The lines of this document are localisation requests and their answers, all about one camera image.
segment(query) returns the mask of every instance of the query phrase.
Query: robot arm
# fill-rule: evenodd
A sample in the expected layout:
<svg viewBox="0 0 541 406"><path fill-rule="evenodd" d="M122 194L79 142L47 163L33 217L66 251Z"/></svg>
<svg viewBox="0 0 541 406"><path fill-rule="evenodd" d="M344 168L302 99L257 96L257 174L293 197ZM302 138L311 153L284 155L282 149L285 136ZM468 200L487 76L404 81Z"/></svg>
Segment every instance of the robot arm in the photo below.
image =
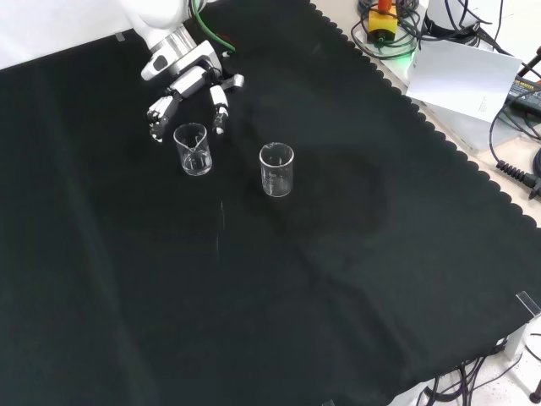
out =
<svg viewBox="0 0 541 406"><path fill-rule="evenodd" d="M188 0L120 1L135 31L152 52L141 72L143 79L151 80L165 70L175 78L147 113L152 138L161 142L179 103L207 85L215 105L213 130L223 134L229 115L224 90L242 87L244 77L237 74L224 80L212 45L208 41L196 45L183 26L189 18Z"/></svg>

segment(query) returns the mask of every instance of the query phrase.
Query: black tablecloth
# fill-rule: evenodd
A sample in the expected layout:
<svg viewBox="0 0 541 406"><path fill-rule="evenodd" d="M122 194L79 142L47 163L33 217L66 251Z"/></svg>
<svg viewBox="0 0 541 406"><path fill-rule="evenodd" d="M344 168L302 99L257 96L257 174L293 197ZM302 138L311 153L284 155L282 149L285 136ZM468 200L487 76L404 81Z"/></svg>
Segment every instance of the black tablecloth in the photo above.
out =
<svg viewBox="0 0 541 406"><path fill-rule="evenodd" d="M170 79L142 82L133 32L0 73L0 404L384 405L528 320L533 221L333 25L203 16L246 86L201 178L148 135ZM181 104L210 124L206 92ZM269 141L296 154L281 200Z"/></svg>

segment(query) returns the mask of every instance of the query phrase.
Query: red cap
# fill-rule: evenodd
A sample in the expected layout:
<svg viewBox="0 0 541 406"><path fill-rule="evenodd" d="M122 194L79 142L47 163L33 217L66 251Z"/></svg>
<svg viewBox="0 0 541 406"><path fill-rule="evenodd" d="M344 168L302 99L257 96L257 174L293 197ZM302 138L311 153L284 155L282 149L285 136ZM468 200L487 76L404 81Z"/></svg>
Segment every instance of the red cap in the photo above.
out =
<svg viewBox="0 0 541 406"><path fill-rule="evenodd" d="M378 9L381 11L389 11L392 7L392 0L379 0Z"/></svg>

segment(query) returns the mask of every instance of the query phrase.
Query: plug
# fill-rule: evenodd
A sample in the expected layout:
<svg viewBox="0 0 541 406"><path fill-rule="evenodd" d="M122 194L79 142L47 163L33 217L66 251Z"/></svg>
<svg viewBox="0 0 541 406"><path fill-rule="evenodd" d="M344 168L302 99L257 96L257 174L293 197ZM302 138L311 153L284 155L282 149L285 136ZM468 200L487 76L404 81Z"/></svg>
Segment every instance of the plug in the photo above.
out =
<svg viewBox="0 0 541 406"><path fill-rule="evenodd" d="M512 178L518 180L532 191L528 196L528 199L535 199L536 196L541 196L541 178L534 175L533 173L525 173L520 169L509 165L505 161L498 161L496 167L501 170L501 172L511 176Z"/></svg>

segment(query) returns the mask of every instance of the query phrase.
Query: white sheet of paper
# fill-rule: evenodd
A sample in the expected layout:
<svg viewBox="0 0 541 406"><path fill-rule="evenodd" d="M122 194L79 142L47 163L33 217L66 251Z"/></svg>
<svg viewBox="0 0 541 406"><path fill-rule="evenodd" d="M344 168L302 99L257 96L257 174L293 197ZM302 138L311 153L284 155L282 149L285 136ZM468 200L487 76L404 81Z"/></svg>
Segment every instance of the white sheet of paper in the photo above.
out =
<svg viewBox="0 0 541 406"><path fill-rule="evenodd" d="M449 41L423 41L407 96L491 122L503 106L520 59Z"/></svg>

